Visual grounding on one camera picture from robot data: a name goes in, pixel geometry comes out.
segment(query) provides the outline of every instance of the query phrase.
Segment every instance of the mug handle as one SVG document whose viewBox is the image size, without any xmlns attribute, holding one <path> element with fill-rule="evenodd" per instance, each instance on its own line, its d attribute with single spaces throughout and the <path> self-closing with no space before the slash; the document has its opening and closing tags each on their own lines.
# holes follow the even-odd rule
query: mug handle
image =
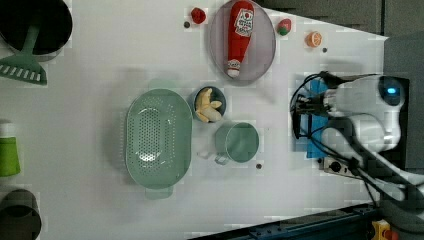
<svg viewBox="0 0 424 240">
<path fill-rule="evenodd" d="M 218 154 L 218 156 L 216 156 L 215 158 L 215 162 L 218 163 L 219 165 L 226 165 L 229 161 L 230 159 L 225 157 L 223 154 Z"/>
</svg>

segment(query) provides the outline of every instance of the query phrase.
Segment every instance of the white table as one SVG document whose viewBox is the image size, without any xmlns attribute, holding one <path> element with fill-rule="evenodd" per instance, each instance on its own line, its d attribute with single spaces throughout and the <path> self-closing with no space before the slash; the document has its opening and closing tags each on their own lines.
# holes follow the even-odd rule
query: white table
<svg viewBox="0 0 424 240">
<path fill-rule="evenodd" d="M 381 73 L 385 38 L 268 11 L 275 24 L 290 17 L 294 29 L 277 36 L 264 77 L 234 87 L 207 54 L 207 25 L 183 28 L 192 7 L 207 8 L 210 21 L 224 2 L 68 1 L 72 41 L 48 63 L 48 88 L 0 80 L 0 118 L 18 126 L 22 166 L 1 180 L 3 195 L 16 187 L 36 194 L 40 239 L 185 239 L 369 202 L 360 181 L 323 173 L 294 151 L 288 101 L 311 73 Z M 312 30 L 323 34 L 327 53 L 305 46 Z M 147 200 L 125 168 L 123 136 L 127 109 L 154 79 L 175 80 L 184 97 L 205 84 L 221 87 L 225 117 L 255 124 L 260 153 L 244 165 L 218 166 L 204 155 L 220 124 L 195 121 L 188 173 L 170 198 Z"/>
</svg>

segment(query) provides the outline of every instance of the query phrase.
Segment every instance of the banana peel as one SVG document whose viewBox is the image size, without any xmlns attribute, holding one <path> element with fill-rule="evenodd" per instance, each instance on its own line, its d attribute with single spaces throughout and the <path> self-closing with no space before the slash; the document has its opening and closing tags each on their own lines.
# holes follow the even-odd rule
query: banana peel
<svg viewBox="0 0 424 240">
<path fill-rule="evenodd" d="M 217 122 L 222 119 L 221 113 L 216 109 L 222 106 L 220 101 L 211 102 L 212 89 L 202 90 L 196 99 L 196 114 L 202 122 Z"/>
</svg>

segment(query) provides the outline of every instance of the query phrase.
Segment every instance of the green spatula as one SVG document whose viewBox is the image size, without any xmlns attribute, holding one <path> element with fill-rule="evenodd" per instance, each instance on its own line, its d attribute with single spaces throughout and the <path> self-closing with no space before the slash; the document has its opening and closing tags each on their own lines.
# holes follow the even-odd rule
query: green spatula
<svg viewBox="0 0 424 240">
<path fill-rule="evenodd" d="M 40 32 L 39 28 L 40 17 L 37 16 L 29 26 L 22 51 L 16 53 L 14 56 L 0 60 L 0 77 L 38 85 L 47 85 L 46 71 L 44 71 L 32 55 L 38 33 Z"/>
</svg>

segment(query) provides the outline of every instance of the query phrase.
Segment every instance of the plate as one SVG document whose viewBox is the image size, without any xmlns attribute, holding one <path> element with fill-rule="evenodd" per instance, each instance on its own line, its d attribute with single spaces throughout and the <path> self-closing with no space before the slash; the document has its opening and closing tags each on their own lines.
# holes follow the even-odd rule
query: plate
<svg viewBox="0 0 424 240">
<path fill-rule="evenodd" d="M 247 54 L 240 67 L 240 75 L 231 78 L 227 75 L 228 63 L 228 22 L 233 5 L 239 0 L 234 0 L 223 5 L 216 13 L 209 27 L 209 50 L 218 69 L 229 79 L 251 83 L 262 77 L 274 60 L 276 40 L 275 30 L 271 19 L 261 6 L 255 2 L 255 16 L 253 32 Z"/>
</svg>

